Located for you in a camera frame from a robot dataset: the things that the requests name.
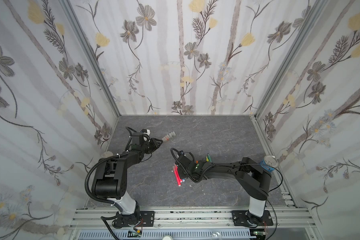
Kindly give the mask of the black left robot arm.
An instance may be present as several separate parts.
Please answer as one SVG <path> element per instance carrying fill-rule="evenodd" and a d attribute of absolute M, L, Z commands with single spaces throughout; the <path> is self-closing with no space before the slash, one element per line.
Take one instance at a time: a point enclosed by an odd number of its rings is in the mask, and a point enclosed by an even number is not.
<path fill-rule="evenodd" d="M 143 221 L 139 204 L 127 193 L 128 168 L 152 155 L 164 141 L 151 138 L 150 131 L 136 131 L 126 127 L 129 140 L 121 154 L 101 158 L 87 173 L 85 191 L 94 201 L 117 208 L 115 217 L 102 217 L 107 223 L 113 221 L 114 228 L 136 226 Z"/>

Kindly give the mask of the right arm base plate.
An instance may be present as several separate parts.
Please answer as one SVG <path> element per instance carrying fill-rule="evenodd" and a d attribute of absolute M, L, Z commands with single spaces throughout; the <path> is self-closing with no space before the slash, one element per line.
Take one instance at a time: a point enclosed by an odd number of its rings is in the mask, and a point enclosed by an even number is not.
<path fill-rule="evenodd" d="M 233 223 L 236 227 L 257 228 L 273 226 L 274 222 L 269 211 L 265 210 L 262 217 L 250 214 L 249 211 L 231 211 Z"/>

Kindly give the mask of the pink marker pen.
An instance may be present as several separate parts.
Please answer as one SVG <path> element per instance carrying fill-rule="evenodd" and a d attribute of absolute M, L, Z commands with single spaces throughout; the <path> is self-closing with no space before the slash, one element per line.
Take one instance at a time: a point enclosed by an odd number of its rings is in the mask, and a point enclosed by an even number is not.
<path fill-rule="evenodd" d="M 175 174 L 175 177 L 176 177 L 177 184 L 180 187 L 182 185 L 182 179 L 179 176 L 178 168 L 174 167 L 173 170 L 174 170 L 174 174 Z"/>

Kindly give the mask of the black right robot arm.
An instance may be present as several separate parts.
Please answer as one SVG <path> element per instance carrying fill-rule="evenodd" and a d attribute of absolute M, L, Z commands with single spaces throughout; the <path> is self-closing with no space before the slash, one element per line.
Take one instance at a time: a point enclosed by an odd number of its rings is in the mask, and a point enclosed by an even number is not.
<path fill-rule="evenodd" d="M 181 179 L 188 178 L 194 183 L 209 179 L 235 179 L 250 196 L 248 210 L 240 221 L 247 228 L 256 228 L 264 222 L 263 215 L 272 175 L 265 168 L 250 158 L 244 157 L 239 162 L 224 164 L 199 161 L 183 152 L 173 153 L 175 165 Z"/>

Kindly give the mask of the aluminium frame rail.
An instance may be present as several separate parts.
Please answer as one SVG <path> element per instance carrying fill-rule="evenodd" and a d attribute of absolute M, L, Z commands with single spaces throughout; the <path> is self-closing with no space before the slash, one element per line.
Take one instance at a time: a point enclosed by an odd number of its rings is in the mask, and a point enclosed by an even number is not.
<path fill-rule="evenodd" d="M 141 211 L 154 211 L 153 229 L 214 229 L 234 228 L 232 211 L 244 211 L 246 207 L 141 207 Z M 314 228 L 316 224 L 305 208 L 267 207 L 274 227 L 278 228 Z M 88 208 L 76 210 L 69 225 L 70 229 L 100 230 L 105 225 L 101 216 L 112 217 L 114 208 Z"/>

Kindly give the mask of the blue soup can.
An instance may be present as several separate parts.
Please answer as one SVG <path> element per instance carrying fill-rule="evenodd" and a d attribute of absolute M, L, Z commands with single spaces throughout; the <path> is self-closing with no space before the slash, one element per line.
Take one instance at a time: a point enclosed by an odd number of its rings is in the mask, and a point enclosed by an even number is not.
<path fill-rule="evenodd" d="M 273 155 L 264 156 L 264 158 L 259 164 L 270 173 L 273 172 L 280 165 L 278 159 Z"/>

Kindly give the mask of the round silver lid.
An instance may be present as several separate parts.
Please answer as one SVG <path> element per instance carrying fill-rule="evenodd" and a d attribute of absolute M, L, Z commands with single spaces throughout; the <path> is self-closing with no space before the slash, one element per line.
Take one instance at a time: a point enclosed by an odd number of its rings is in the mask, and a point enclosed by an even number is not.
<path fill-rule="evenodd" d="M 112 152 L 110 152 L 110 151 L 106 151 L 106 152 L 104 152 L 102 155 L 101 155 L 101 157 L 102 158 L 109 158 L 109 157 L 112 157 L 114 154 L 112 153 Z"/>

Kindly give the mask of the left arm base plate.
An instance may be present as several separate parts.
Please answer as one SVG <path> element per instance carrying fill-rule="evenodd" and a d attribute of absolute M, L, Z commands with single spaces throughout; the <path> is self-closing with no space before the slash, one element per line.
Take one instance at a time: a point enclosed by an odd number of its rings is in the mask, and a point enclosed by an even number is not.
<path fill-rule="evenodd" d="M 122 227 L 153 227 L 154 220 L 154 211 L 141 211 L 132 215 L 117 214 L 117 217 L 112 222 L 112 226 L 116 229 Z"/>

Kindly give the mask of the red marker pen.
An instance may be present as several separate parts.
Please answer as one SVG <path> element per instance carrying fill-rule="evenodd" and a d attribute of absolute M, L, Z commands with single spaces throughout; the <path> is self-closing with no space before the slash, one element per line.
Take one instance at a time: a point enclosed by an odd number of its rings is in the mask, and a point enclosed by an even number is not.
<path fill-rule="evenodd" d="M 179 172 L 178 172 L 178 167 L 177 166 L 174 166 L 174 173 L 176 175 L 176 179 L 177 179 L 177 182 L 178 182 L 178 186 L 181 186 L 181 181 L 182 179 L 180 178 L 179 176 Z"/>

